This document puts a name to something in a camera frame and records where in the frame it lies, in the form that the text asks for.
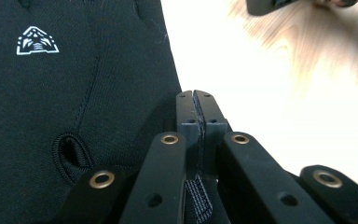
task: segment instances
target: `white logo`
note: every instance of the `white logo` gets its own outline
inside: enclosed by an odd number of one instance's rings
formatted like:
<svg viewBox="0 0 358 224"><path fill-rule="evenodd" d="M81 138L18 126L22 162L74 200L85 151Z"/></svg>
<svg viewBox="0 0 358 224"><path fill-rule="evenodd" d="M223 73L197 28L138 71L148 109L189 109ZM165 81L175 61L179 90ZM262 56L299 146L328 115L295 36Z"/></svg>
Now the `white logo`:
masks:
<svg viewBox="0 0 358 224"><path fill-rule="evenodd" d="M28 55L32 53L58 53L57 45L53 37L46 32L30 26L17 41L17 55Z"/></svg>

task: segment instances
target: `black plastic part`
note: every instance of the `black plastic part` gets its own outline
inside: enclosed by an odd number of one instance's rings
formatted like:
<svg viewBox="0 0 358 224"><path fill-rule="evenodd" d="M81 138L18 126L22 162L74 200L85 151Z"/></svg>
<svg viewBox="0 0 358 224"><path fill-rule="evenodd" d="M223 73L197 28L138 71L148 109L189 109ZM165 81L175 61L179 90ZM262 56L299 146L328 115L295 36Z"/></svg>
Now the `black plastic part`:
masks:
<svg viewBox="0 0 358 224"><path fill-rule="evenodd" d="M246 0L246 4L249 14L253 16L264 16L295 1L296 0Z"/></svg>
<svg viewBox="0 0 358 224"><path fill-rule="evenodd" d="M93 188L90 181L101 171L114 174L114 181L105 188ZM126 201L125 189L131 189L126 178L124 171L111 166L96 167L86 172L72 188L58 215L49 223L102 224L118 220Z"/></svg>
<svg viewBox="0 0 358 224"><path fill-rule="evenodd" d="M323 173L328 175L318 181L315 176ZM358 223L358 185L344 174L321 165L309 166L301 171L300 183L336 223Z"/></svg>
<svg viewBox="0 0 358 224"><path fill-rule="evenodd" d="M210 93L194 91L194 104L199 119L204 125L202 178L215 180L217 179L216 148L228 131L228 122Z"/></svg>
<svg viewBox="0 0 358 224"><path fill-rule="evenodd" d="M119 223L183 223L185 180L185 138L179 133L156 135Z"/></svg>
<svg viewBox="0 0 358 224"><path fill-rule="evenodd" d="M192 91L176 95L176 129L186 138L186 175L195 179L200 162L200 123L197 116Z"/></svg>
<svg viewBox="0 0 358 224"><path fill-rule="evenodd" d="M244 144L234 142L235 135ZM333 223L251 135L227 133L217 159L218 190L231 223Z"/></svg>

